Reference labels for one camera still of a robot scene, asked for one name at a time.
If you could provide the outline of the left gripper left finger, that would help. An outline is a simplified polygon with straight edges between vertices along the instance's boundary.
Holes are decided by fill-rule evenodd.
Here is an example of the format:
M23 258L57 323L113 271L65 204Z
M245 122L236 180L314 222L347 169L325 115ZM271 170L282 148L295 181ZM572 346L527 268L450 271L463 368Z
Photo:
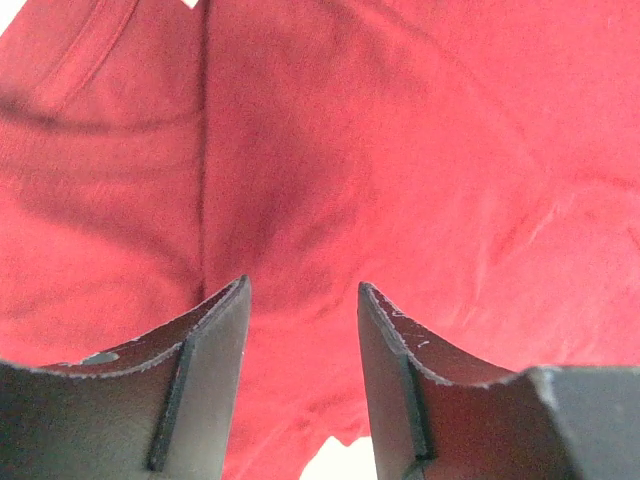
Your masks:
M247 276L79 364L1 366L5 479L217 479L250 317Z

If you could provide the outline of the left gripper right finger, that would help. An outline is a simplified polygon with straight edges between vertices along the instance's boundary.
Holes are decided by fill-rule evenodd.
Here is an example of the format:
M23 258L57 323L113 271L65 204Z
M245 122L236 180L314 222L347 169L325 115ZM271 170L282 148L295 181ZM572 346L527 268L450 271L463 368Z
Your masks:
M375 286L358 329L381 479L635 479L639 371L514 373L457 348Z

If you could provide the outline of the dark red t-shirt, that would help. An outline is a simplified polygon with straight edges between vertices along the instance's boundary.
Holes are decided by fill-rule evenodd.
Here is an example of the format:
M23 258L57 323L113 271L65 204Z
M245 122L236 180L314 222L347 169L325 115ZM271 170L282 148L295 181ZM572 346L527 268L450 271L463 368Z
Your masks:
M1 356L240 275L223 475L368 434L357 286L509 369L639 360L635 1L26 1L1 33Z

